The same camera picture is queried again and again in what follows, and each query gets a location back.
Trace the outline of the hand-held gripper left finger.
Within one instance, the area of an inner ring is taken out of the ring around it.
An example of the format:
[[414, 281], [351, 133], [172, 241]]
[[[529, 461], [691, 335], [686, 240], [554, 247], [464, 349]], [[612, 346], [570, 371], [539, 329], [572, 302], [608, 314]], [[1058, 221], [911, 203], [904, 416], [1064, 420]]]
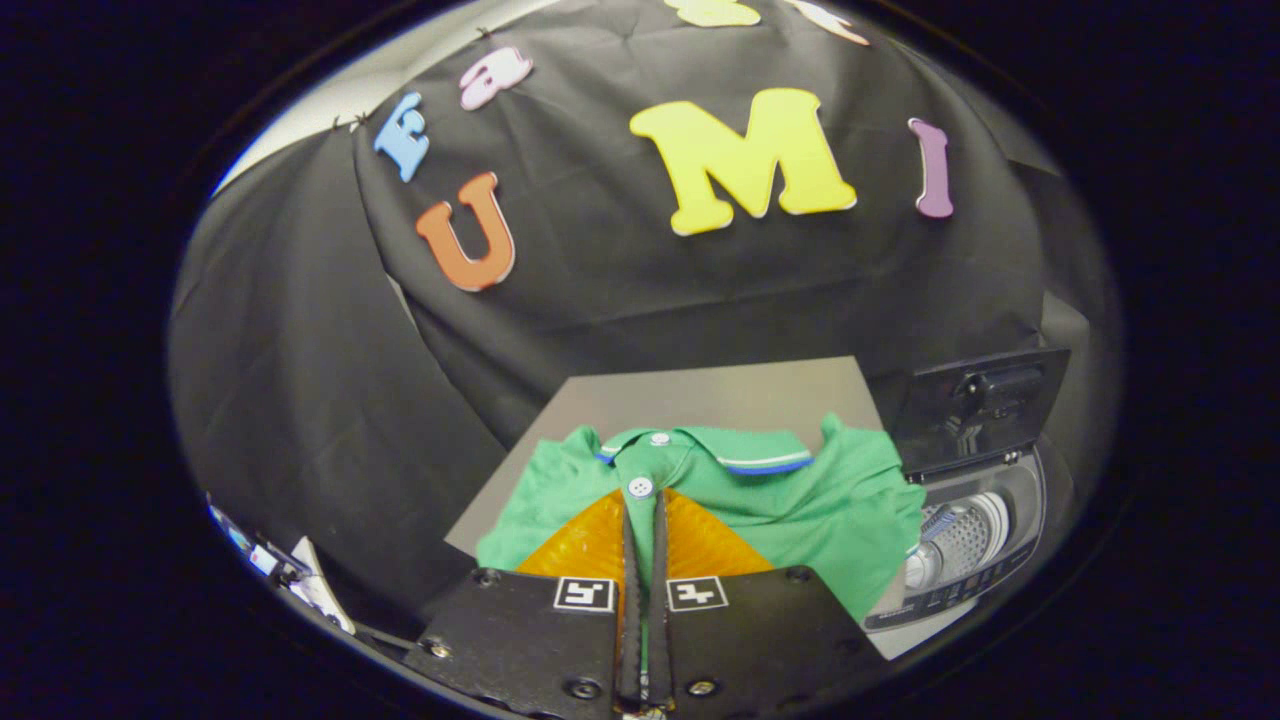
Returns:
[[429, 614], [407, 669], [513, 716], [618, 716], [639, 693], [634, 533], [611, 492], [515, 570], [472, 570]]

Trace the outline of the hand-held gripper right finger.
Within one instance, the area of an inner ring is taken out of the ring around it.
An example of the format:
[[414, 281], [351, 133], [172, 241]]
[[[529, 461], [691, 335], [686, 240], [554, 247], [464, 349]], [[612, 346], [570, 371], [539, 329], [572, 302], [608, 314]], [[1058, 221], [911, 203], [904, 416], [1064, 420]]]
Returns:
[[888, 660], [805, 564], [765, 560], [667, 489], [655, 515], [648, 660], [672, 714], [805, 714], [872, 691]]

